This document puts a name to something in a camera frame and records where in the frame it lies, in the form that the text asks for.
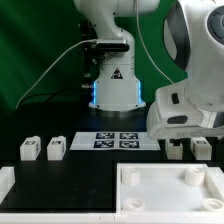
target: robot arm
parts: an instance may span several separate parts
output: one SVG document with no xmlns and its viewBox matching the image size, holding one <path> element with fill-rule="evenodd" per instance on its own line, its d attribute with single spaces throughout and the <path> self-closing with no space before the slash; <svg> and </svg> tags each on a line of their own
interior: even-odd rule
<svg viewBox="0 0 224 224">
<path fill-rule="evenodd" d="M 164 42 L 188 79 L 157 90 L 149 137 L 223 136 L 216 119 L 224 112 L 224 1 L 177 1 L 164 23 Z"/>
<path fill-rule="evenodd" d="M 94 83 L 94 99 L 89 106 L 100 110 L 106 116 L 115 113 L 126 116 L 124 115 L 126 112 L 144 107 L 140 82 L 135 77 L 134 71 L 134 38 L 114 22 L 115 17 L 135 16 L 136 0 L 74 0 L 74 2 L 96 31 L 98 37 L 96 47 L 105 49 L 105 60 L 100 64 L 100 76 Z M 154 11 L 159 2 L 160 0 L 138 0 L 139 15 Z"/>
</svg>

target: black table surface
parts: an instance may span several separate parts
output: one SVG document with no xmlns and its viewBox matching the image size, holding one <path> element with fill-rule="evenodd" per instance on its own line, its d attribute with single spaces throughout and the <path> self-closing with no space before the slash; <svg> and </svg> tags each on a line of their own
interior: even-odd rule
<svg viewBox="0 0 224 224">
<path fill-rule="evenodd" d="M 129 118 L 106 118 L 90 113 L 82 104 L 33 103 L 22 106 L 0 124 L 0 168 L 13 166 L 16 183 L 0 212 L 115 212 L 117 163 L 198 163 L 183 139 L 182 161 L 167 160 L 164 141 L 161 151 L 70 151 L 78 131 L 145 132 L 145 113 Z M 20 161 L 20 145 L 25 138 L 40 136 L 41 153 L 36 161 Z M 52 137 L 65 136 L 67 151 L 63 161 L 47 160 Z M 208 139 L 213 146 L 212 161 L 200 161 L 224 168 L 223 144 Z"/>
</svg>

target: green backdrop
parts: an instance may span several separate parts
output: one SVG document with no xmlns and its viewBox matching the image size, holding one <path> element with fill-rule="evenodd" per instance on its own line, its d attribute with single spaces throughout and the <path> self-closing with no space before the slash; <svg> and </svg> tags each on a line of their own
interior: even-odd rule
<svg viewBox="0 0 224 224">
<path fill-rule="evenodd" d="M 177 82 L 186 74 L 169 58 L 162 40 L 163 19 L 173 2 L 161 0 L 156 12 L 140 17 L 140 25 L 152 58 Z M 0 119 L 15 109 L 19 98 L 64 50 L 81 40 L 80 20 L 83 17 L 77 12 L 73 0 L 0 1 Z M 119 18 L 117 23 L 136 39 L 136 76 L 143 82 L 143 99 L 151 102 L 155 90 L 168 85 L 169 81 L 156 71 L 144 53 L 137 35 L 136 19 Z M 82 77 L 82 54 L 74 50 L 31 94 L 78 85 Z"/>
</svg>

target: white cable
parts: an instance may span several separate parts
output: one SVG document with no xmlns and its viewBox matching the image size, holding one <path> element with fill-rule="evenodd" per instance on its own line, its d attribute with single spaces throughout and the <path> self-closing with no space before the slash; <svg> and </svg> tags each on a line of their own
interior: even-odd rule
<svg viewBox="0 0 224 224">
<path fill-rule="evenodd" d="M 69 49 L 67 49 L 44 73 L 43 75 L 41 75 L 41 77 L 34 83 L 34 85 L 29 89 L 27 90 L 23 96 L 19 99 L 18 103 L 16 104 L 16 109 L 18 109 L 19 105 L 20 105 L 20 102 L 24 99 L 24 97 L 29 94 L 37 85 L 38 83 L 48 74 L 48 72 L 68 53 L 70 52 L 71 50 L 73 50 L 74 48 L 78 47 L 79 45 L 81 44 L 84 44 L 84 43 L 90 43 L 90 42 L 95 42 L 96 39 L 93 39 L 93 40 L 85 40 L 85 41 L 81 41 L 79 42 L 78 44 L 70 47 Z"/>
<path fill-rule="evenodd" d="M 140 40 L 141 40 L 141 43 L 142 43 L 142 46 L 145 50 L 145 53 L 147 54 L 149 60 L 151 61 L 151 63 L 154 65 L 154 67 L 157 69 L 157 71 L 163 75 L 167 80 L 169 80 L 172 84 L 174 83 L 165 73 L 163 73 L 159 67 L 156 65 L 156 63 L 153 61 L 152 57 L 150 56 L 146 46 L 145 46 L 145 42 L 143 40 L 143 37 L 142 37 L 142 32 L 141 32 L 141 29 L 140 29 L 140 24 L 139 24 L 139 7 L 138 7 L 138 0 L 136 0 L 136 20 L 137 20 L 137 28 L 138 28 L 138 34 L 139 34 L 139 37 L 140 37 Z"/>
</svg>

